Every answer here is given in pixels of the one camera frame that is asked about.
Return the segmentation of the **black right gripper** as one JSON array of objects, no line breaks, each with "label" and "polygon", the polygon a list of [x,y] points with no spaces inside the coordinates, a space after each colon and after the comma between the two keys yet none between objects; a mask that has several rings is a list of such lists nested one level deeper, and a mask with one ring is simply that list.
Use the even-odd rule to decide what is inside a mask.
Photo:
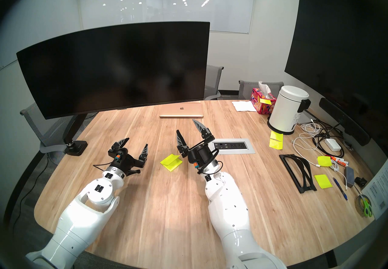
[{"label": "black right gripper", "polygon": [[195,168],[205,168],[215,159],[214,152],[208,147],[208,144],[214,141],[215,137],[201,122],[195,119],[193,119],[193,122],[197,130],[201,133],[202,141],[194,147],[189,148],[180,131],[176,130],[177,149],[183,158],[188,157],[189,163],[193,164]]}]

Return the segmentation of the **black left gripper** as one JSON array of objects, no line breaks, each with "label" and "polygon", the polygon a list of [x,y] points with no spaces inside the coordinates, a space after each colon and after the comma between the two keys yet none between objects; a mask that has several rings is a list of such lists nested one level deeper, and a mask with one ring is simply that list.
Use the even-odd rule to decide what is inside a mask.
[{"label": "black left gripper", "polygon": [[123,174],[128,177],[133,174],[140,174],[139,169],[132,170],[133,167],[143,168],[144,162],[148,156],[148,144],[145,145],[142,153],[139,155],[138,160],[134,159],[128,154],[128,150],[123,148],[130,138],[125,138],[115,142],[110,149],[110,154],[113,154],[113,167],[121,170]]}]

